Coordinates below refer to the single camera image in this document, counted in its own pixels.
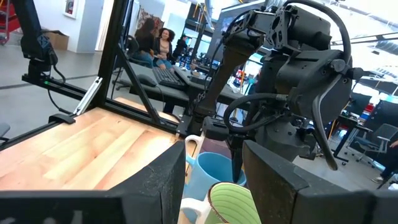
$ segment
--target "gray floor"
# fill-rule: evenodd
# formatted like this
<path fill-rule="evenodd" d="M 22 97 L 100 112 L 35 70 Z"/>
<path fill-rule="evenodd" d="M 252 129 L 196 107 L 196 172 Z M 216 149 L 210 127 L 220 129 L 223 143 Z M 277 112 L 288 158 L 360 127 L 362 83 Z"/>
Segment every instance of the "gray floor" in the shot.
<path fill-rule="evenodd" d="M 75 78 L 67 82 L 87 89 L 94 77 L 79 77 L 97 74 L 101 54 L 57 52 L 57 55 L 59 57 L 58 69 L 66 78 Z M 50 115 L 58 113 L 48 98 L 47 90 L 26 85 L 21 80 L 21 75 L 27 71 L 28 63 L 29 61 L 23 58 L 19 47 L 0 46 L 0 122 L 5 121 L 11 125 L 11 130 L 6 135 L 8 138 L 38 128 L 47 122 Z M 73 111 L 78 104 L 76 100 L 66 96 L 56 93 L 52 95 L 58 105 L 66 110 Z M 139 97 L 129 94 L 127 88 L 115 91 L 114 98 L 118 96 L 140 102 Z M 151 102 L 158 110 L 162 109 L 162 102 L 154 100 Z M 182 108 L 175 108 L 174 114 L 181 113 Z M 332 140 L 331 148 L 334 149 L 337 144 L 338 139 Z M 348 190 L 375 189 L 377 184 L 371 182 L 370 179 L 377 176 L 379 171 L 362 162 L 355 162 L 354 157 L 350 153 L 349 156 L 344 155 L 344 151 L 347 151 L 345 147 L 340 156 L 347 157 L 350 162 L 346 166 L 342 166 L 339 162 L 338 171 L 331 171 L 322 158 L 316 158 L 314 161 L 297 158 L 294 163 Z"/>

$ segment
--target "blue mug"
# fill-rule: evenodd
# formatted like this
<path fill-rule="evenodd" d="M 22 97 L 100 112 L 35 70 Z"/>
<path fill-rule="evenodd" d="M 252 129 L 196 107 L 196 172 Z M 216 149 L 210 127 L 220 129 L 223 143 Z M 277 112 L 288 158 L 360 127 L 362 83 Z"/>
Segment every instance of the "blue mug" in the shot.
<path fill-rule="evenodd" d="M 182 198 L 194 198 L 203 201 L 210 187 L 218 182 L 233 182 L 231 159 L 214 152 L 203 152 L 196 159 L 186 156 L 185 160 L 191 165 L 191 178 L 185 184 Z M 237 184 L 244 186 L 246 176 L 243 170 Z M 197 215 L 192 210 L 184 210 L 185 216 L 195 223 Z"/>

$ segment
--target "long hair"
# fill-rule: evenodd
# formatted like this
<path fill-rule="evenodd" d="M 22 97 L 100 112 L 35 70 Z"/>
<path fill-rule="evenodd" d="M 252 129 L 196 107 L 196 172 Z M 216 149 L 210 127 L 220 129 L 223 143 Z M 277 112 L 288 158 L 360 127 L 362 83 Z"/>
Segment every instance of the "long hair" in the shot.
<path fill-rule="evenodd" d="M 145 20 L 140 29 L 136 31 L 136 37 L 144 37 L 155 29 L 155 21 L 151 18 Z"/>
<path fill-rule="evenodd" d="M 159 37 L 162 37 L 163 31 L 167 30 L 169 32 L 169 38 L 167 39 L 169 42 L 173 42 L 174 37 L 175 37 L 175 32 L 168 29 L 168 28 L 161 28 L 159 30 Z"/>

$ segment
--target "wooden table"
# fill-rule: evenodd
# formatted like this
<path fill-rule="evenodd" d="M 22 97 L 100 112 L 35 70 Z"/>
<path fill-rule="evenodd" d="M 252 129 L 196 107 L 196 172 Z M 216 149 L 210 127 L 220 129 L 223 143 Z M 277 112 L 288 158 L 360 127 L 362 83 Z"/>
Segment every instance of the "wooden table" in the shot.
<path fill-rule="evenodd" d="M 123 98 L 116 99 L 145 110 Z M 178 122 L 174 117 L 159 116 Z M 108 190 L 161 155 L 174 134 L 94 108 L 0 152 L 1 190 Z M 196 156 L 191 142 L 187 154 Z M 179 223 L 186 222 L 181 217 Z"/>

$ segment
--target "keyboard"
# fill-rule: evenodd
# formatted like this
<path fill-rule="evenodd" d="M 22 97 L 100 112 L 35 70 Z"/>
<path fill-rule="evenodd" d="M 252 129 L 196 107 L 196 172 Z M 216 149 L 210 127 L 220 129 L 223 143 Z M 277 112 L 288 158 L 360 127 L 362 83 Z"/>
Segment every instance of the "keyboard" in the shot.
<path fill-rule="evenodd" d="M 168 86 L 178 90 L 186 90 L 187 84 L 182 81 L 176 74 L 167 69 L 153 68 L 157 82 L 162 86 Z"/>

